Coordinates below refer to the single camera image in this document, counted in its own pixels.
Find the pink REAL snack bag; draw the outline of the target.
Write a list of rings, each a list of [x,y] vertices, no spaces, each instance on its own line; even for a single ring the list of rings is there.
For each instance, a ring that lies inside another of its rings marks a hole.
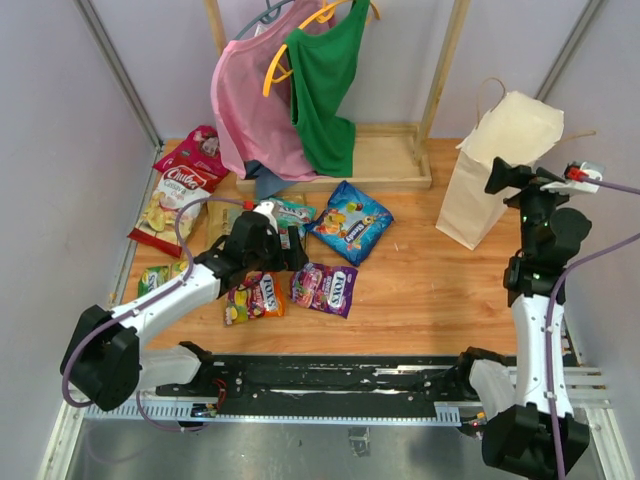
[[[213,192],[229,173],[221,160],[217,130],[212,126],[198,126],[156,162],[154,169],[164,173],[174,166],[189,167],[206,180],[204,189]]]

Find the teal Fox's candy bag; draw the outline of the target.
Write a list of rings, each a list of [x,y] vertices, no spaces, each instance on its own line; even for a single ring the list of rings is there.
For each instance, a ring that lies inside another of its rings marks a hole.
[[[282,244],[286,245],[288,243],[288,227],[297,227],[301,241],[303,241],[307,232],[305,225],[315,218],[316,209],[308,205],[279,198],[271,197],[269,200],[277,204],[276,220],[278,232],[281,234]]]

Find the green Fox's candy bag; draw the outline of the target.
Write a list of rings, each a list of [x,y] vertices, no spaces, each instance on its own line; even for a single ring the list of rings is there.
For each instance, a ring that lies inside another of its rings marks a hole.
[[[137,297],[142,297],[179,276],[188,265],[189,262],[183,260],[170,265],[146,268],[138,281]]]

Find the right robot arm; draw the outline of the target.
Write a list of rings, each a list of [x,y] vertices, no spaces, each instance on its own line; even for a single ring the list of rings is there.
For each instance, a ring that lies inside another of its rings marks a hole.
[[[492,352],[470,351],[453,375],[455,392],[479,398],[487,424],[486,465],[527,479],[563,479],[589,445],[564,380],[562,321],[568,263],[592,223],[567,207],[568,182],[543,169],[494,159],[485,193],[515,194],[504,204],[518,211],[520,249],[509,259],[503,286],[517,337],[516,375]]]

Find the purple snack packet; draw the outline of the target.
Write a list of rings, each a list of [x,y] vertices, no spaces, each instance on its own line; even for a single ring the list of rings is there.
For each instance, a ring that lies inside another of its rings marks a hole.
[[[307,263],[290,280],[290,298],[294,304],[347,318],[351,309],[358,270]]]

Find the teal chips snack bag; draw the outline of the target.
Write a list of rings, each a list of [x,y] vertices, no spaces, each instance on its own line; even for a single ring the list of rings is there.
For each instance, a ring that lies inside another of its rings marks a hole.
[[[241,200],[216,198],[207,202],[205,222],[205,248],[213,246],[222,235],[228,235],[235,219],[243,212]]]

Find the blue snack packet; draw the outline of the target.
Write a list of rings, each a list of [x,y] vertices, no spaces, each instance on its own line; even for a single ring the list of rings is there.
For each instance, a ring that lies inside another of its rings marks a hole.
[[[351,183],[342,181],[318,218],[304,228],[358,267],[393,222],[394,217],[386,207]]]

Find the red Chulpi snack bag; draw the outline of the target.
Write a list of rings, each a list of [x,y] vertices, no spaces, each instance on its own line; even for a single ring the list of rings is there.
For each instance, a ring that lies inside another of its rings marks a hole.
[[[161,173],[150,200],[128,237],[167,255],[181,257],[183,248],[176,229],[186,240],[200,214],[201,205],[188,207],[177,219],[179,211],[194,200],[208,197],[221,180],[220,176],[198,169],[186,160],[175,160]]]

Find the orange candy bag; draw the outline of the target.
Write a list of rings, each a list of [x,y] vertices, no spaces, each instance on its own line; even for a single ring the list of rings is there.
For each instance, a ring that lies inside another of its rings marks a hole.
[[[283,317],[285,312],[286,301],[277,274],[254,272],[226,294],[224,325],[233,326],[256,319]]]

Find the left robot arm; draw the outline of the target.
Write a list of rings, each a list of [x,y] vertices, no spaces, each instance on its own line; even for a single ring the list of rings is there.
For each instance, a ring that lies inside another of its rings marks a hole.
[[[213,357],[191,342],[146,350],[164,330],[197,308],[240,286],[250,273],[295,271],[308,257],[297,227],[283,247],[268,205],[242,213],[229,234],[190,259],[185,271],[150,293],[111,310],[98,305],[80,316],[60,372],[65,400],[76,388],[103,411],[111,411],[140,390],[164,386],[200,396],[214,385]]]

